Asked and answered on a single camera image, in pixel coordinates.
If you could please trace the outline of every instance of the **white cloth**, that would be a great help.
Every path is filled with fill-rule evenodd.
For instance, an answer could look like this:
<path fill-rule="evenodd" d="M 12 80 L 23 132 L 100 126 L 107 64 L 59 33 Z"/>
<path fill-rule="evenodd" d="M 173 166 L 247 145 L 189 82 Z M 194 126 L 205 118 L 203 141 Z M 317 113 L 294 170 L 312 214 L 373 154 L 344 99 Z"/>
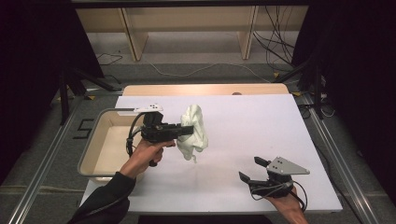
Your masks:
<path fill-rule="evenodd" d="M 204 128 L 204 120 L 201 107 L 198 105 L 190 105 L 184 115 L 181 116 L 181 126 L 194 126 L 194 133 L 182 135 L 177 139 L 177 147 L 183 153 L 186 161 L 196 157 L 192 154 L 194 149 L 202 152 L 208 146 L 206 132 Z"/>

